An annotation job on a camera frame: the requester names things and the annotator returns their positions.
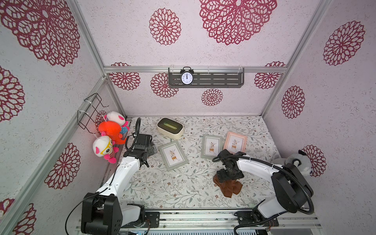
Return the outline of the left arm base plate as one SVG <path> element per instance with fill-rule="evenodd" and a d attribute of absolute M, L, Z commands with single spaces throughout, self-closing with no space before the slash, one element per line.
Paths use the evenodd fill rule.
<path fill-rule="evenodd" d="M 130 228 L 159 228 L 160 224 L 160 213 L 147 211 L 145 218 L 131 222 L 128 225 Z"/>

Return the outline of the brown cloth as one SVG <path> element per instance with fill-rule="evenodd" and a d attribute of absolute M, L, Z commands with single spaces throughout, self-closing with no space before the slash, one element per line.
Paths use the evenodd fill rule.
<path fill-rule="evenodd" d="M 243 187 L 243 184 L 237 180 L 227 180 L 220 183 L 217 174 L 213 177 L 213 182 L 220 187 L 223 195 L 228 198 L 231 198 L 233 194 L 238 195 Z"/>

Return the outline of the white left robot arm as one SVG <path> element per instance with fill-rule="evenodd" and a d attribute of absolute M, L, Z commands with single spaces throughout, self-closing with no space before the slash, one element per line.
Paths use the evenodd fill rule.
<path fill-rule="evenodd" d="M 130 188 L 133 175 L 147 159 L 157 153 L 152 136 L 136 134 L 132 146 L 109 180 L 82 201 L 81 232 L 89 235 L 117 235 L 125 225 L 141 227 L 146 224 L 145 207 L 140 204 L 120 205 L 118 197 Z"/>

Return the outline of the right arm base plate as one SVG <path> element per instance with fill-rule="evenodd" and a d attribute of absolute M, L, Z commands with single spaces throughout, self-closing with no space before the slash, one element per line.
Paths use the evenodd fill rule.
<path fill-rule="evenodd" d="M 245 227 L 278 227 L 277 218 L 265 218 L 260 213 L 254 211 L 237 211 L 234 214 L 238 220 L 238 228 Z"/>

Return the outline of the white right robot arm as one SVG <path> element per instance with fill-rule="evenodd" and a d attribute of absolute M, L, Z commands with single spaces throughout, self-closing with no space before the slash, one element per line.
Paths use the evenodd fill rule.
<path fill-rule="evenodd" d="M 251 221 L 255 224 L 265 223 L 286 212 L 314 213 L 314 191 L 298 169 L 305 165 L 301 158 L 277 164 L 252 158 L 244 152 L 233 154 L 225 149 L 212 161 L 222 162 L 224 166 L 216 173 L 219 183 L 242 179 L 244 172 L 272 183 L 275 195 L 260 202 L 251 212 Z"/>

